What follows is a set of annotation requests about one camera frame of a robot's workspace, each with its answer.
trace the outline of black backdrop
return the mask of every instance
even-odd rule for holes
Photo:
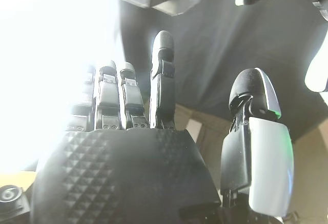
[[[292,139],[328,116],[304,78],[321,46],[328,23],[309,0],[264,0],[236,7],[234,0],[201,0],[171,17],[154,9],[120,2],[126,61],[134,65],[144,97],[155,35],[168,30],[175,40],[177,102],[231,119],[228,101],[240,71],[259,67],[271,79]]]

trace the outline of diamond-patterned grip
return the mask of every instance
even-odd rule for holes
[[[179,209],[218,201],[187,131],[68,132],[43,160],[32,223],[182,223]]]

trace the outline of textured black surface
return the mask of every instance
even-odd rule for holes
[[[40,161],[32,223],[182,223],[183,207],[219,201],[187,131],[69,132]]]
[[[231,86],[244,69],[258,67],[270,78],[293,139],[328,116],[304,78],[320,48],[328,23],[310,0],[264,0],[237,7],[234,0],[201,0],[171,17],[120,2],[126,61],[135,67],[139,87],[149,96],[155,35],[168,30],[175,41],[177,102],[231,119]]]

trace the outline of yellow object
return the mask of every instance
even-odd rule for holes
[[[0,174],[0,187],[14,185],[26,191],[34,182],[36,172],[19,171],[14,174]]]

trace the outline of white plastic cover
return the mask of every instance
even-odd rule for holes
[[[250,117],[252,183],[249,205],[257,213],[285,216],[290,203],[294,157],[285,125]]]

